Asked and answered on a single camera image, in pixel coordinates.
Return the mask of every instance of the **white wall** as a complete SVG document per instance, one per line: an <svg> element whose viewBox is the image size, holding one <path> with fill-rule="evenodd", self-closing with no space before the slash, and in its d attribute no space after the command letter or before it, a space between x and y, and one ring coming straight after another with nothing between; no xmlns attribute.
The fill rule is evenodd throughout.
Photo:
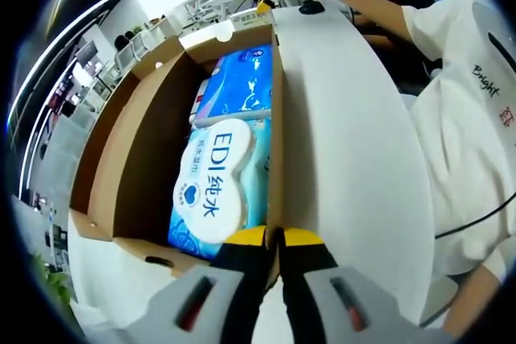
<svg viewBox="0 0 516 344"><path fill-rule="evenodd" d="M144 27L148 17L138 0L121 0L119 4L107 15L100 25L100 29L107 41L114 46L117 36L125 34L136 26Z"/></svg>
<svg viewBox="0 0 516 344"><path fill-rule="evenodd" d="M85 32L82 38L86 42L94 41L98 50L97 57L103 64L113 60L116 50L114 49L113 44L102 33L97 24L94 24L87 32Z"/></svg>

